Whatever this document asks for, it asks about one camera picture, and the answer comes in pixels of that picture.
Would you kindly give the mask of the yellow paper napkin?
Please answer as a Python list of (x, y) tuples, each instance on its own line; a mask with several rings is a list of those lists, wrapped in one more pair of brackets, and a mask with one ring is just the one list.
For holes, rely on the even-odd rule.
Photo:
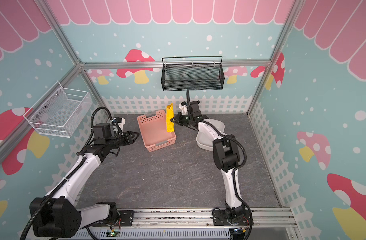
[(166, 130), (168, 133), (173, 133), (175, 131), (174, 123), (171, 121), (173, 118), (174, 118), (174, 107), (173, 103), (171, 103), (166, 107)]

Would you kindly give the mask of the pink perforated basket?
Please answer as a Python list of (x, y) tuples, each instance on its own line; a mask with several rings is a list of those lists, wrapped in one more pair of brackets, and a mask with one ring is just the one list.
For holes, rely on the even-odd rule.
[(137, 121), (148, 152), (154, 152), (176, 143), (176, 134), (167, 132), (164, 110), (138, 116)]

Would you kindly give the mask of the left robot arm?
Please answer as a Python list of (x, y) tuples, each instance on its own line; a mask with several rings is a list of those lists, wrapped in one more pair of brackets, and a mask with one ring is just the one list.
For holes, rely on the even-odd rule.
[(99, 202), (82, 209), (77, 209), (74, 204), (82, 187), (106, 157), (110, 154), (118, 156), (120, 148), (133, 144), (140, 133), (123, 131), (124, 119), (114, 118), (106, 107), (94, 110), (90, 124), (91, 133), (77, 152), (76, 163), (46, 196), (31, 202), (31, 218), (20, 239), (26, 239), (29, 231), (33, 231), (36, 237), (51, 240), (71, 238), (81, 229), (91, 235), (89, 227), (95, 223), (113, 226), (121, 221), (114, 202)]

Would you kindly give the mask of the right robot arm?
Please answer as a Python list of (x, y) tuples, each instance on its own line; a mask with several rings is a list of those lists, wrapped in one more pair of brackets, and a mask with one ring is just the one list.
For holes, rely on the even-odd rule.
[(214, 222), (226, 218), (231, 225), (253, 225), (252, 211), (240, 194), (238, 171), (247, 160), (246, 151), (233, 135), (224, 133), (224, 123), (202, 114), (199, 101), (182, 102), (180, 112), (169, 120), (179, 126), (197, 130), (197, 145), (213, 152), (213, 160), (220, 170), (226, 191), (225, 210), (216, 210)]

